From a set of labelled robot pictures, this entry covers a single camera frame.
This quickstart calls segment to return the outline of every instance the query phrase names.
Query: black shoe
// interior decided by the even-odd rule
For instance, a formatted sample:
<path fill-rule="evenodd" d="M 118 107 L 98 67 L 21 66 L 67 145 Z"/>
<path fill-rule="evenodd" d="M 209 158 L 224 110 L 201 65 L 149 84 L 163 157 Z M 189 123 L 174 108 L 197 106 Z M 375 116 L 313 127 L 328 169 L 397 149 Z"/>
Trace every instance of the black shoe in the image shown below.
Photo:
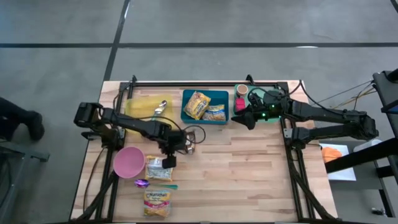
<path fill-rule="evenodd" d="M 31 140 L 38 141 L 44 135 L 43 117 L 36 111 L 30 111 L 31 118 L 26 122 Z"/>

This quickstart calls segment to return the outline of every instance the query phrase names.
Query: orange object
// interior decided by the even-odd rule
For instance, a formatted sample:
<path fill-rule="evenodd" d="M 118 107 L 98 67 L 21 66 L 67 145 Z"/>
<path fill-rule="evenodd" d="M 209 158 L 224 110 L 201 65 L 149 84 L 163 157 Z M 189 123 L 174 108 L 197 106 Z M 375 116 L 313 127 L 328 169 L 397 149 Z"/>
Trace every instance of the orange object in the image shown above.
<path fill-rule="evenodd" d="M 322 157 L 325 163 L 340 158 L 341 156 L 343 156 L 341 152 L 337 149 L 333 149 L 332 147 L 324 147 L 322 149 Z"/>

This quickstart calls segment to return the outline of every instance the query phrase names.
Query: white paper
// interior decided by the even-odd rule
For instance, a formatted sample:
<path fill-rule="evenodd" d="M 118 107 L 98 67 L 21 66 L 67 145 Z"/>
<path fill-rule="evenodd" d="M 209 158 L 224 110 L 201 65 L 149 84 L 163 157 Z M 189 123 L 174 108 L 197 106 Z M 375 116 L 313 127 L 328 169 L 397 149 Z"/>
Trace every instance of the white paper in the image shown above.
<path fill-rule="evenodd" d="M 333 149 L 337 149 L 341 152 L 343 156 L 348 155 L 348 147 L 345 145 L 335 145 L 335 144 L 320 144 L 322 147 L 332 147 Z M 348 180 L 348 181 L 356 181 L 354 169 L 347 168 L 344 170 L 340 170 L 337 172 L 332 172 L 328 174 L 329 180 Z"/>

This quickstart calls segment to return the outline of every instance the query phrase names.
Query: person's leg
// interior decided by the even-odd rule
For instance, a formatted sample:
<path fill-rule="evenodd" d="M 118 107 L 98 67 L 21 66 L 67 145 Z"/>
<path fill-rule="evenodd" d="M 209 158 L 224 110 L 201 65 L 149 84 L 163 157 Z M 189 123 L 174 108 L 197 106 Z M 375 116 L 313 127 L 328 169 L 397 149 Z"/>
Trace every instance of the person's leg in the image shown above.
<path fill-rule="evenodd" d="M 23 123 L 28 127 L 30 138 L 37 141 L 44 135 L 42 115 L 35 111 L 27 111 L 10 101 L 0 97 L 0 118 L 2 132 L 9 132 L 7 136 L 12 136 L 18 124 Z"/>

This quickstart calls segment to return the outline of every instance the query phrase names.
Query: pink bowl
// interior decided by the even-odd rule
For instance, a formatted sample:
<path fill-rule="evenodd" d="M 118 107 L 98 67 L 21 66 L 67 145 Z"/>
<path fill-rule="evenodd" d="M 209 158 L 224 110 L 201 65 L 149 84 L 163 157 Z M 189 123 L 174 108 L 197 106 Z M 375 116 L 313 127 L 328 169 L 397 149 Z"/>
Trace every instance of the pink bowl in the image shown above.
<path fill-rule="evenodd" d="M 125 179 L 135 177 L 144 167 L 144 153 L 136 147 L 122 148 L 113 159 L 115 173 Z"/>

